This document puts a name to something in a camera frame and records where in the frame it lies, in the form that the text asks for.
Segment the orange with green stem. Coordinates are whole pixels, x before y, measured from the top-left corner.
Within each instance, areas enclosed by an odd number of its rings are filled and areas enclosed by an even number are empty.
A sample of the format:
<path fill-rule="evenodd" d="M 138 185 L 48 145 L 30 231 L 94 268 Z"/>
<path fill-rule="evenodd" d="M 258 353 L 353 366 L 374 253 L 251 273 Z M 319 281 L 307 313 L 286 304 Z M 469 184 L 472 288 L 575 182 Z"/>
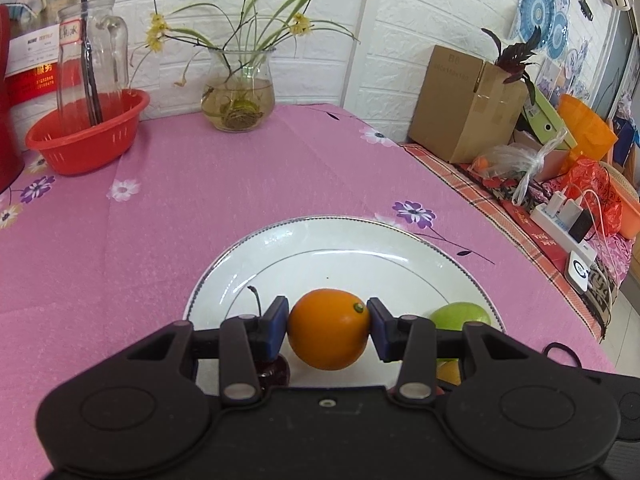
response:
<path fill-rule="evenodd" d="M 370 313 L 357 296 L 341 289 L 307 292 L 288 316 L 288 343 L 317 370 L 344 370 L 367 347 Z"/>

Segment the dark red cherry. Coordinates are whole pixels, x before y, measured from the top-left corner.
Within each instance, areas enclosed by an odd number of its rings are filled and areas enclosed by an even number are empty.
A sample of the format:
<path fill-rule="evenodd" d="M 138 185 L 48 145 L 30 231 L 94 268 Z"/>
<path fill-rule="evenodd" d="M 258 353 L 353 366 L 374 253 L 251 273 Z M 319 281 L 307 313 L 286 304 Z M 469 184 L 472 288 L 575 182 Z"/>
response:
<path fill-rule="evenodd" d="M 290 381 L 290 367 L 280 350 L 288 327 L 288 300 L 277 296 L 267 309 L 262 307 L 258 289 L 247 286 L 256 300 L 258 317 L 250 322 L 250 348 L 260 386 L 284 387 Z"/>

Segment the green apple in plate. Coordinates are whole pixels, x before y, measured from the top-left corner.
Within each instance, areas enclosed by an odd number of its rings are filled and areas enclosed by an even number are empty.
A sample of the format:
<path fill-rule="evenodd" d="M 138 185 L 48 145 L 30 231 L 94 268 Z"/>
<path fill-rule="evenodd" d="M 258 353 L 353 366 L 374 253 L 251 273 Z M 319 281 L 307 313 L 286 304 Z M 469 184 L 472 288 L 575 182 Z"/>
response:
<path fill-rule="evenodd" d="M 490 325 L 492 318 L 478 304 L 472 302 L 453 302 L 433 311 L 428 317 L 439 330 L 457 330 L 460 332 L 466 322 L 482 322 Z"/>

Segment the white oval plate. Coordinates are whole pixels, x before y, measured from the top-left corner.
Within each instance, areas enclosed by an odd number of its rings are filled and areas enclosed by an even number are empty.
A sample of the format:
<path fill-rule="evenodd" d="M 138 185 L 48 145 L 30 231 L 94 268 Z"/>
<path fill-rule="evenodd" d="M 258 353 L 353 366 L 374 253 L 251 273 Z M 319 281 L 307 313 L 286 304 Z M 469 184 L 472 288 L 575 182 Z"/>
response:
<path fill-rule="evenodd" d="M 498 310 L 454 258 L 420 236 L 374 220 L 307 217 L 250 234 L 202 275 L 184 316 L 198 330 L 266 310 L 277 296 L 295 304 L 318 288 L 378 297 L 393 316 L 424 318 L 452 302 L 483 307 L 502 330 Z"/>

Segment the plaid red cloth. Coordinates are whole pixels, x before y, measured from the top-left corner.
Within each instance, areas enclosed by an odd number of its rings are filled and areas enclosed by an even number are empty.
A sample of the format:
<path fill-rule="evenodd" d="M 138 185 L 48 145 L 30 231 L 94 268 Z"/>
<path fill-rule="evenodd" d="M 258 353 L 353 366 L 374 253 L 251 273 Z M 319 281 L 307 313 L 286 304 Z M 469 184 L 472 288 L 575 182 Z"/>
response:
<path fill-rule="evenodd" d="M 467 203 L 479 211 L 510 243 L 529 260 L 546 280 L 561 294 L 575 314 L 588 327 L 597 342 L 601 342 L 606 329 L 603 323 L 593 314 L 585 300 L 563 278 L 561 271 L 551 259 L 536 245 L 526 230 L 512 219 L 506 208 L 485 190 L 480 184 L 467 176 L 461 167 L 449 165 L 448 162 L 435 157 L 431 152 L 418 144 L 401 144 L 401 147 L 420 162 L 442 182 L 456 191 Z"/>

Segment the pink floral tablecloth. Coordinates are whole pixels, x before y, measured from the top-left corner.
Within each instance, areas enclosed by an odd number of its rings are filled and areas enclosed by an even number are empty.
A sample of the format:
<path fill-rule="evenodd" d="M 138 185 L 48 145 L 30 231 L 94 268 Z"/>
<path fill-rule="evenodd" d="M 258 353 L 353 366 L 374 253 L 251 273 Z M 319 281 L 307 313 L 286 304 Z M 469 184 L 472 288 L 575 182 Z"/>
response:
<path fill-rule="evenodd" d="M 142 122 L 118 162 L 62 178 L 26 171 L 1 200 L 1 474 L 38 479 L 40 400 L 175 320 L 205 269 L 251 232 L 289 218 L 396 221 L 433 211 L 456 257 L 529 347 L 572 348 L 612 370 L 597 337 L 548 278 L 474 206 L 390 141 L 332 106 L 279 107 L 228 134 L 199 114 Z"/>

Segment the white power strip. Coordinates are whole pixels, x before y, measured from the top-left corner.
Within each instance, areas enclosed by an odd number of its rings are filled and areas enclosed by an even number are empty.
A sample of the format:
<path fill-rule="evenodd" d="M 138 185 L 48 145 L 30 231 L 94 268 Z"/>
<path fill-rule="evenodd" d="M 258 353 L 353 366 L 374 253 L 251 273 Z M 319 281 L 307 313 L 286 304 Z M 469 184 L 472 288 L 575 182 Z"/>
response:
<path fill-rule="evenodd" d="M 591 214 L 582 200 L 567 198 L 563 191 L 552 194 L 546 204 L 536 206 L 530 218 L 568 254 L 574 252 L 586 263 L 594 263 L 597 251 L 586 241 L 593 226 Z"/>

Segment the clear plastic bag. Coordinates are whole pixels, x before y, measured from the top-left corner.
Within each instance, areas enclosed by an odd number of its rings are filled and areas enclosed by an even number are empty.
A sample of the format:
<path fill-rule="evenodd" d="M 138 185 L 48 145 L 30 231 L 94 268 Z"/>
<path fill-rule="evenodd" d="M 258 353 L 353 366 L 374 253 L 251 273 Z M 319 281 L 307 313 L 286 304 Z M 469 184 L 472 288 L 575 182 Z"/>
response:
<path fill-rule="evenodd" d="M 546 157 L 560 146 L 567 135 L 567 128 L 562 128 L 539 150 L 518 143 L 493 146 L 474 159 L 472 170 L 484 179 L 519 174 L 521 179 L 513 192 L 511 202 L 514 206 L 522 206 L 530 181 L 544 169 Z"/>

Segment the brown cardboard box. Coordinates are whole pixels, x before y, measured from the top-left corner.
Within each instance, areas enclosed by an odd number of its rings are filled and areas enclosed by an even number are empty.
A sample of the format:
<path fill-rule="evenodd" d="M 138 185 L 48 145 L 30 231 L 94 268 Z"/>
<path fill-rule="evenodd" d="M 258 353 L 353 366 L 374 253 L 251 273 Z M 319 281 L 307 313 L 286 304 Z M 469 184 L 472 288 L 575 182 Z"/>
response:
<path fill-rule="evenodd" d="M 432 49 L 408 138 L 450 164 L 469 164 L 509 142 L 529 93 L 491 62 L 443 46 Z"/>

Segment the glass vase with plant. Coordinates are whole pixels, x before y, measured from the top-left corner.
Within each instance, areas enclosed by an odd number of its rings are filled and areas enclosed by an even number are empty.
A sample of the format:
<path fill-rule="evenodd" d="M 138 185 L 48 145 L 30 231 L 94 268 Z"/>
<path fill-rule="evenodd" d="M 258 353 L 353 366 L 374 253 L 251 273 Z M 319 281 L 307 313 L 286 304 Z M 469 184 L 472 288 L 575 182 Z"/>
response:
<path fill-rule="evenodd" d="M 162 52 L 168 42 L 195 49 L 174 82 L 180 88 L 186 86 L 191 64 L 198 55 L 204 52 L 209 55 L 200 110 L 220 131 L 254 130 L 271 115 L 276 106 L 276 92 L 270 61 L 281 44 L 288 40 L 296 42 L 315 32 L 337 34 L 355 44 L 359 41 L 347 26 L 337 21 L 312 18 L 308 14 L 312 0 L 283 0 L 269 14 L 259 12 L 261 2 L 242 0 L 237 14 L 213 1 L 189 3 L 169 13 L 175 16 L 194 10 L 215 10 L 229 29 L 229 35 L 218 44 L 194 28 L 170 24 L 167 16 L 154 8 L 140 46 L 145 58 Z"/>

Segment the red plastic basket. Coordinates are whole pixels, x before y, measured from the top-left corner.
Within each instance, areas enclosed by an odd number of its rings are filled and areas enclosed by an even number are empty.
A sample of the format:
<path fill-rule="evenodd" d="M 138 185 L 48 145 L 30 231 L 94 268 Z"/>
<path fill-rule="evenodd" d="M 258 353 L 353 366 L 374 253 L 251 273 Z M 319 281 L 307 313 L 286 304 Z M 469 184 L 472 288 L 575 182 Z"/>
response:
<path fill-rule="evenodd" d="M 134 144 L 140 114 L 150 96 L 140 89 L 122 92 L 124 111 L 115 118 L 78 132 L 64 134 L 58 110 L 39 119 L 26 134 L 26 146 L 39 152 L 61 176 L 76 176 L 114 162 Z"/>

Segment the orange plastic container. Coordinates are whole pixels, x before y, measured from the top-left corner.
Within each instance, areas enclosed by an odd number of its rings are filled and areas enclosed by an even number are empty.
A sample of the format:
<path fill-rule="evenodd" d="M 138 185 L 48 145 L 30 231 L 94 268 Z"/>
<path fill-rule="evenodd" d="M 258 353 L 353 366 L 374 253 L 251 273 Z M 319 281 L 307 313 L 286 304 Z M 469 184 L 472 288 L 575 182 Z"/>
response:
<path fill-rule="evenodd" d="M 614 146 L 617 136 L 608 124 L 580 99 L 569 94 L 560 97 L 558 113 L 576 144 L 568 151 L 566 163 L 580 156 L 601 160 Z"/>

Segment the dark purple leaf plant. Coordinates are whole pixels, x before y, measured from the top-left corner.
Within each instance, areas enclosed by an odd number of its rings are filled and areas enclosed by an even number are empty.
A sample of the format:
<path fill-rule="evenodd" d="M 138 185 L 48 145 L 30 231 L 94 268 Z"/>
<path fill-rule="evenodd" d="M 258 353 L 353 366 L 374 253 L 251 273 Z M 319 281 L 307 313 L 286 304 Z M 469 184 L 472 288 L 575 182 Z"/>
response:
<path fill-rule="evenodd" d="M 500 38 L 492 30 L 482 28 L 482 32 L 491 38 L 497 48 L 498 56 L 494 65 L 508 74 L 502 83 L 514 84 L 514 82 L 523 81 L 527 88 L 529 102 L 534 105 L 536 102 L 536 89 L 529 73 L 527 73 L 527 67 L 532 65 L 529 59 L 535 54 L 535 50 L 541 40 L 540 27 L 534 27 L 533 33 L 526 42 L 516 42 L 506 47 L 503 47 Z"/>

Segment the red thermos jug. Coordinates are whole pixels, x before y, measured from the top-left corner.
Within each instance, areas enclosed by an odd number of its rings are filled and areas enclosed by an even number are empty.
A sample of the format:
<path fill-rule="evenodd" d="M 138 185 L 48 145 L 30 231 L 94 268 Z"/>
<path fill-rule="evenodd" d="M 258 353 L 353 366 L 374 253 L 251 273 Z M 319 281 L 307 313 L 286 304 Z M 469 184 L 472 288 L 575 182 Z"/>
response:
<path fill-rule="evenodd" d="M 10 115 L 10 97 L 6 85 L 11 26 L 9 11 L 5 6 L 0 8 L 0 18 L 0 188 L 1 192 L 4 192 L 20 175 L 24 162 L 15 143 Z"/>

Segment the clear glass pitcher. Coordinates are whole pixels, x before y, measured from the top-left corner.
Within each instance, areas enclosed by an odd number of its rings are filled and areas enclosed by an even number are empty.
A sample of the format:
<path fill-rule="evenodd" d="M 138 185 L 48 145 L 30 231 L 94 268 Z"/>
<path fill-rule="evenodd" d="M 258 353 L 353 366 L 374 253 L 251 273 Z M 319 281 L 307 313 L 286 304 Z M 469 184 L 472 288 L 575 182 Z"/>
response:
<path fill-rule="evenodd" d="M 128 29 L 115 0 L 83 1 L 58 11 L 56 100 L 67 136 L 122 114 L 129 84 Z"/>

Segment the blue decorative wall plate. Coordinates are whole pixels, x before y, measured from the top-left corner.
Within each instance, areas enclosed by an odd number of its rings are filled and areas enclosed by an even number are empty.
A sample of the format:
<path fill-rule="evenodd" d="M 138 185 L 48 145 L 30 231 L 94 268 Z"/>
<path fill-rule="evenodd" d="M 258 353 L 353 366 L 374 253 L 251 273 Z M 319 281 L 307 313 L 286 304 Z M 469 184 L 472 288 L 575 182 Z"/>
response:
<path fill-rule="evenodd" d="M 529 40 L 535 28 L 540 29 L 538 47 L 546 45 L 555 16 L 555 0 L 518 0 L 515 13 L 515 32 L 523 40 Z"/>

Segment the bedding poster on wall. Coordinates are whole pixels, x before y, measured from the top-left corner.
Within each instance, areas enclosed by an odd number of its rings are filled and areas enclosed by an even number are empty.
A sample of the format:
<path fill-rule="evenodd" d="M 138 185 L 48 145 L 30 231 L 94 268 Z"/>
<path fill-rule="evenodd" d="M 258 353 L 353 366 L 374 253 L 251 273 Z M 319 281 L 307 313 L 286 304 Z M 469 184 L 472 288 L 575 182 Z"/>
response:
<path fill-rule="evenodd" d="M 58 11 L 79 1 L 1 0 L 11 29 L 6 88 L 12 106 L 55 90 Z"/>

